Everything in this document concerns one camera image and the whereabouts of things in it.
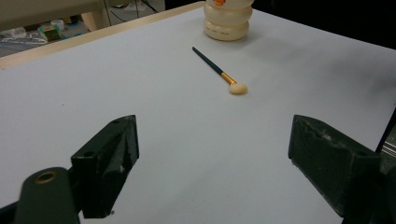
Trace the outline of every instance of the ribbed bottle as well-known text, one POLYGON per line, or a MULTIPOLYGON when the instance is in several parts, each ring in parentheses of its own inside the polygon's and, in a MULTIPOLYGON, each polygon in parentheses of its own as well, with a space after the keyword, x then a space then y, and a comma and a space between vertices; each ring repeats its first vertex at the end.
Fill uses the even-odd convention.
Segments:
POLYGON ((233 41, 248 33, 254 0, 206 0, 205 33, 217 40, 233 41))

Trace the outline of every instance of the brush handle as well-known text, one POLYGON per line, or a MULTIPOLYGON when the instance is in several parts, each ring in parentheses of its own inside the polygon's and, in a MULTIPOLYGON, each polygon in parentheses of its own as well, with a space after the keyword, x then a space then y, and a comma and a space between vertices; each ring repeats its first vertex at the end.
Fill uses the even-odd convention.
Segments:
POLYGON ((192 50, 198 54, 198 56, 200 56, 202 58, 202 60, 204 60, 211 68, 213 68, 213 70, 215 70, 219 75, 221 75, 221 73, 224 73, 221 68, 219 68, 217 65, 215 65, 214 63, 212 63, 212 61, 210 61, 208 58, 206 58, 206 56, 204 54, 202 54, 198 49, 196 49, 195 47, 192 47, 192 50))

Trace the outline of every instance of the white table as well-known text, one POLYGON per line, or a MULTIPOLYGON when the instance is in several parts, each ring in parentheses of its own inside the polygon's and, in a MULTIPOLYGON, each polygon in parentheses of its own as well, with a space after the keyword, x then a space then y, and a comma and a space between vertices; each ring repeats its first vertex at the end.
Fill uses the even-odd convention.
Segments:
POLYGON ((341 223, 288 159, 292 117, 375 149, 394 109, 396 52, 259 11, 247 38, 219 42, 203 18, 195 9, 1 70, 0 206, 136 114, 141 157, 115 215, 82 223, 341 223), (248 94, 228 93, 192 46, 248 94))

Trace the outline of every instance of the makeup brush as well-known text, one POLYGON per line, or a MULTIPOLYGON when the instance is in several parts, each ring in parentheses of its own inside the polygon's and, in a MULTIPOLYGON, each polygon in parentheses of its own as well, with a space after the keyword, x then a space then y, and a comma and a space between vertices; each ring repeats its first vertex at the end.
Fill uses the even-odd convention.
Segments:
POLYGON ((204 54, 202 54, 198 49, 195 47, 192 47, 192 50, 198 54, 213 70, 215 70, 224 80, 226 80, 230 84, 230 93, 232 94, 244 94, 248 91, 248 86, 244 83, 237 83, 235 80, 233 80, 230 76, 227 75, 221 68, 219 68, 217 65, 212 63, 204 54))

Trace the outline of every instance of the brush head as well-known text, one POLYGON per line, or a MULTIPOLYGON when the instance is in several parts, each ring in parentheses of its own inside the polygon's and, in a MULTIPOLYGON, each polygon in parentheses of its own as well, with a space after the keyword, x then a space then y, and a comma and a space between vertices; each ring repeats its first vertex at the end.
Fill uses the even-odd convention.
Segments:
POLYGON ((230 85, 229 91, 235 95, 245 94, 248 91, 248 86, 244 83, 235 83, 230 85))

